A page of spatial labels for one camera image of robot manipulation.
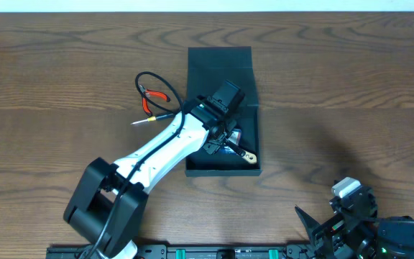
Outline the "red handled pliers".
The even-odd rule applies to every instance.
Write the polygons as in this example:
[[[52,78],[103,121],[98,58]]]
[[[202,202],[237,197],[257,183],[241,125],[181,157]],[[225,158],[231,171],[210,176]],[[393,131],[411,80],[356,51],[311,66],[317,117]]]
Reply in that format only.
[[[148,90],[141,84],[138,85],[138,89],[142,94],[142,108],[143,108],[143,111],[148,117],[153,116],[153,112],[149,108],[149,101],[150,101],[151,97],[156,97],[156,98],[162,99],[166,102],[171,101],[170,97],[167,94],[163,93],[163,92]]]

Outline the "black handled screwdriver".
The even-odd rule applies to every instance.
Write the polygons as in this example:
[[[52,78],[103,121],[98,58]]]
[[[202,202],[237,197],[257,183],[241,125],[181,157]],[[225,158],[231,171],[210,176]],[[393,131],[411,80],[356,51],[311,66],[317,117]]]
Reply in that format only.
[[[153,117],[148,117],[146,119],[142,119],[139,121],[135,121],[132,122],[131,125],[136,125],[136,124],[142,124],[142,123],[147,123],[147,122],[155,122],[155,121],[160,121],[160,120],[164,120],[164,119],[171,119],[175,116],[175,114],[161,114],[161,115],[157,115],[157,116],[153,116]]]

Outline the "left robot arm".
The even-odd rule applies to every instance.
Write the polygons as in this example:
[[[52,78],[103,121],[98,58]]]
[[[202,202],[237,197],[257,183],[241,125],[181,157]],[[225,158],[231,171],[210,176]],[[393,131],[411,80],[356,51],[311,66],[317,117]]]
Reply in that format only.
[[[173,121],[140,149],[84,170],[65,209],[64,220],[91,246],[80,258],[133,258],[150,191],[181,160],[213,137],[223,137],[240,101],[215,96],[189,101]]]

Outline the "orange scraper wooden handle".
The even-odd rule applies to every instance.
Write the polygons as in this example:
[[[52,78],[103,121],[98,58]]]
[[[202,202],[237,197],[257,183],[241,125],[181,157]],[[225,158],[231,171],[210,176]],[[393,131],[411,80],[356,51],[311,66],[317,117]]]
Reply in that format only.
[[[249,164],[256,164],[257,163],[257,156],[254,153],[243,150],[241,152],[241,157],[245,161],[247,161]]]

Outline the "blue screwdriver set card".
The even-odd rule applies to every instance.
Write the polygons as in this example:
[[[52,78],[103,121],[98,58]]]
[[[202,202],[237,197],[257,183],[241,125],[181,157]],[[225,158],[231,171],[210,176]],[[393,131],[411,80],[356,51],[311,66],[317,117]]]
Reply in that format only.
[[[238,145],[240,143],[241,137],[242,137],[242,131],[240,129],[233,129],[228,140],[232,141],[235,145]],[[227,155],[234,154],[234,151],[227,145],[223,145],[218,150],[218,152],[222,154],[227,154]]]

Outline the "small claw hammer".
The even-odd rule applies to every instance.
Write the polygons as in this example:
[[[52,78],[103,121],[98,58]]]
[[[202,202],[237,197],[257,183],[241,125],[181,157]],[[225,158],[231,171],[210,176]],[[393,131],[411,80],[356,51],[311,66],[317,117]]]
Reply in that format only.
[[[244,157],[246,155],[246,152],[241,147],[239,147],[235,142],[232,142],[229,139],[226,139],[225,145],[227,145],[240,157]]]

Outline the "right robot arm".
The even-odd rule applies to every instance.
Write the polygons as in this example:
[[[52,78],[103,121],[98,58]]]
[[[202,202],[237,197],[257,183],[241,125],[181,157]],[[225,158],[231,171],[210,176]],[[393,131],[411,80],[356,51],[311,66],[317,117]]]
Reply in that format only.
[[[371,195],[335,197],[330,205],[334,215],[323,224],[295,207],[314,258],[414,258],[413,218],[379,218]]]

